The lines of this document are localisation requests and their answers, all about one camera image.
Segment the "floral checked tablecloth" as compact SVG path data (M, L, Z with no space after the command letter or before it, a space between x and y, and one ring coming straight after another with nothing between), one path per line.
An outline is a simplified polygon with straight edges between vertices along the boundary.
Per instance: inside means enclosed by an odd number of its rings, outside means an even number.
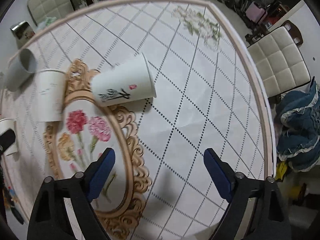
M114 239L182 239L227 208L203 163L212 148L248 178L273 174L263 83L224 14L201 0L114 0L79 10L26 46L37 71L65 73L60 122L39 122L36 79L2 94L18 152L2 164L25 221L42 181L83 171L107 147L116 162L93 207ZM101 107L92 78L144 54L156 98Z

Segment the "cream padded chair right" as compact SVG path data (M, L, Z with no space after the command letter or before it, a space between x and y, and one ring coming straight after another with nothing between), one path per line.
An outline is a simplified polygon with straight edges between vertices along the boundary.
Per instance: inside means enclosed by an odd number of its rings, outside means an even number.
M300 30L291 21L248 47L269 98L311 82L311 76L299 46Z

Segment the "blue ruffled fabric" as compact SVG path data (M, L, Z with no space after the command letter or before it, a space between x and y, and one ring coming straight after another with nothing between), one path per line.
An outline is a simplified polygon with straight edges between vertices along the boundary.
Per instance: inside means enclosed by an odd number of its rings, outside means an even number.
M276 107L275 122L282 125L278 158L295 172L310 171L319 161L319 84L288 92Z

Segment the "cream padded chair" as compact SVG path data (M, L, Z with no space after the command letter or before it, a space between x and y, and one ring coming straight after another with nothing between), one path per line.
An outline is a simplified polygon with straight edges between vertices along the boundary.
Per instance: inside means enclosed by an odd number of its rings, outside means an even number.
M35 25L48 17L64 18L74 11L71 0L28 0L27 8Z
M311 76L299 46L300 30L291 21L248 47L269 98L311 82Z

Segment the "white paper cup with print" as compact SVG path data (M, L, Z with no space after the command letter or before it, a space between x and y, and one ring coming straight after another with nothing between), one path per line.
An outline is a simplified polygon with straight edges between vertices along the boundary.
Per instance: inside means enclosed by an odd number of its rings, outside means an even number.
M156 98L156 88L144 54L129 58L113 70L92 78L95 102L101 107Z

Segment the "cream padded chair far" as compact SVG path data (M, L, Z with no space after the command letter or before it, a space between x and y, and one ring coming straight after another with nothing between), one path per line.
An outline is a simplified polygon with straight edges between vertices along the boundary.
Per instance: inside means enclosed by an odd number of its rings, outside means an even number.
M35 25L48 17L64 18L74 11L71 0L28 0L27 8Z

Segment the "grey cup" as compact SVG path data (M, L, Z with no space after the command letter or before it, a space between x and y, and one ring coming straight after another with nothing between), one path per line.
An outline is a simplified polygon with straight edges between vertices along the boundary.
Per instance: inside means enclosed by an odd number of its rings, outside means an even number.
M17 91L21 85L34 75L37 69L37 61L30 49L22 49L19 54L9 63L5 74L5 87L11 91Z

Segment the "silver tin box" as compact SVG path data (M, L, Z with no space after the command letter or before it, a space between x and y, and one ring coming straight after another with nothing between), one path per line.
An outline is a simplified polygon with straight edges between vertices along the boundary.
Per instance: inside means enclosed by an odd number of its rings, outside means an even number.
M18 39L31 39L35 32L27 21L21 21L10 27L12 34Z

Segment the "pink suitcase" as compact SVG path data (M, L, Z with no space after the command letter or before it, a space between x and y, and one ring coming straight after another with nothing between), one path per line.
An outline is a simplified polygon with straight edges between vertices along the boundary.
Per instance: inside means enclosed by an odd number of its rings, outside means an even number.
M246 16L256 24L260 24L267 16L267 11L258 3L252 2L246 10Z

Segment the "white paper cup with bamboo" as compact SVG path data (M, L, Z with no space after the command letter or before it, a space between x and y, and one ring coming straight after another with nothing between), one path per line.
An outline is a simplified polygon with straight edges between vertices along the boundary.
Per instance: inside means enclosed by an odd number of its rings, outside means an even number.
M8 156L18 152L15 121L13 119L1 119L1 155Z

